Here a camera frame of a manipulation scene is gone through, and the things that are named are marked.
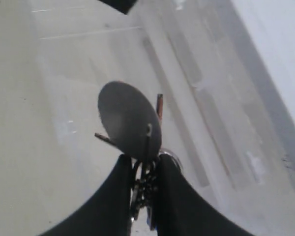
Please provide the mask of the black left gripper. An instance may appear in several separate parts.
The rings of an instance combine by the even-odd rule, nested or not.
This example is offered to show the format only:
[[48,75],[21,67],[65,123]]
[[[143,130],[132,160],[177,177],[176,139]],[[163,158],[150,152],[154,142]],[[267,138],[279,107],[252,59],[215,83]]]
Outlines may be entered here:
[[136,4],[137,0],[100,0],[102,3],[110,6],[111,8],[121,12],[122,14],[128,14],[129,11]]

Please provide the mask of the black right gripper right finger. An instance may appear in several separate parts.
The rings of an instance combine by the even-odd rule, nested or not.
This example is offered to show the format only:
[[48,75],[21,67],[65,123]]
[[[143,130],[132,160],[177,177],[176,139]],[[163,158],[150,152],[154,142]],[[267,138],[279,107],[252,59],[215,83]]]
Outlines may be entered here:
[[159,236],[248,236],[187,182],[169,155],[156,168],[156,224]]

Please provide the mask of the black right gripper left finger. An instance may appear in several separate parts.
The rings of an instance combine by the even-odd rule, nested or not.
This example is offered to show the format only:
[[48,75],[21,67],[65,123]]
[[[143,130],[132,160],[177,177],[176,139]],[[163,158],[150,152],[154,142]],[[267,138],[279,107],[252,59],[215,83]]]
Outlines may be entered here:
[[127,236],[132,182],[131,158],[122,154],[107,179],[77,211],[43,236]]

